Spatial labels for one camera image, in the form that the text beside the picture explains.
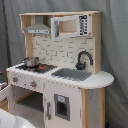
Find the pot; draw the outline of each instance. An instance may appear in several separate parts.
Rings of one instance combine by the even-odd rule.
[[[38,57],[26,57],[22,62],[27,67],[34,67],[34,66],[39,65],[39,58]]]

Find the light wood trim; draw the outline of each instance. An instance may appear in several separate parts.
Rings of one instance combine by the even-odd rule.
[[[21,15],[21,31],[24,33],[24,29],[31,26],[31,16],[29,15]]]
[[[10,85],[9,71],[7,71],[8,85]]]
[[[33,57],[32,34],[25,33],[26,57]]]
[[[100,128],[105,128],[105,88],[100,89]]]
[[[101,71],[101,13],[91,15],[93,47],[93,70],[94,74]]]
[[[83,117],[83,128],[89,128],[88,119],[88,90],[81,89],[82,92],[82,117]]]
[[[20,15],[80,15],[80,14],[94,14],[94,13],[101,13],[101,11],[24,13]]]
[[[25,95],[25,96],[19,98],[18,100],[16,100],[15,103],[17,104],[18,102],[20,102],[21,100],[27,98],[28,96],[32,95],[33,93],[35,93],[35,92],[30,92],[30,93],[28,93],[27,95]]]

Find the knob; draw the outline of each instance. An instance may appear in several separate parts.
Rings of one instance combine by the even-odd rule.
[[[36,87],[36,86],[37,86],[36,82],[33,81],[33,82],[31,83],[31,86],[32,86],[32,87]]]
[[[14,77],[14,78],[13,78],[13,82],[14,82],[14,83],[18,82],[18,78],[17,78],[17,77]]]

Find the wooden toy kitchen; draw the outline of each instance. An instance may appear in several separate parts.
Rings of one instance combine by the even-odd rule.
[[[9,112],[37,128],[104,128],[105,87],[111,74],[101,71],[101,12],[20,14],[26,57],[7,69]]]

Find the cabinet door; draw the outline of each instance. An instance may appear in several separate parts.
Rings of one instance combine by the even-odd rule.
[[[75,15],[51,18],[52,39],[89,35],[91,32],[91,16]]]
[[[9,85],[6,88],[0,90],[0,102],[5,98],[8,99],[8,108],[11,114],[14,114],[14,100],[13,100],[13,91],[12,86]]]
[[[77,88],[46,82],[45,128],[82,128],[81,92]]]

